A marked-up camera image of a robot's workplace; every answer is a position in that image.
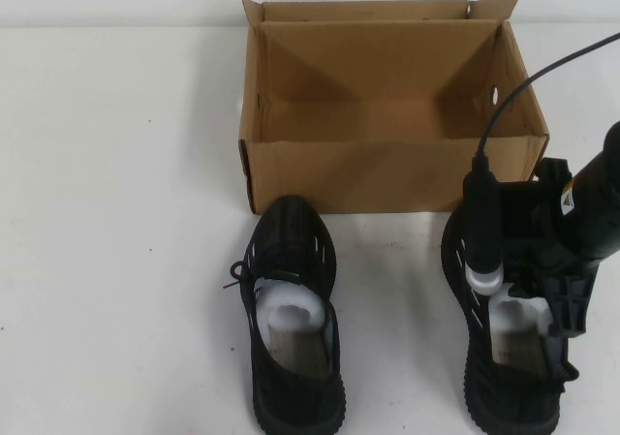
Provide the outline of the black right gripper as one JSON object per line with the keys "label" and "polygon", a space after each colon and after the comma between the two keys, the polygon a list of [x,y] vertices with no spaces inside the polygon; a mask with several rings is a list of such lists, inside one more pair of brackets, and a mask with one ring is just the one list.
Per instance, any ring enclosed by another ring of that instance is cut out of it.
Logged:
{"label": "black right gripper", "polygon": [[544,284],[552,316],[551,336],[575,338],[586,332],[587,311],[598,273],[596,264],[580,264],[561,240],[558,186],[573,175],[568,161],[544,157],[535,168],[538,181],[501,185],[504,261],[516,285]]}

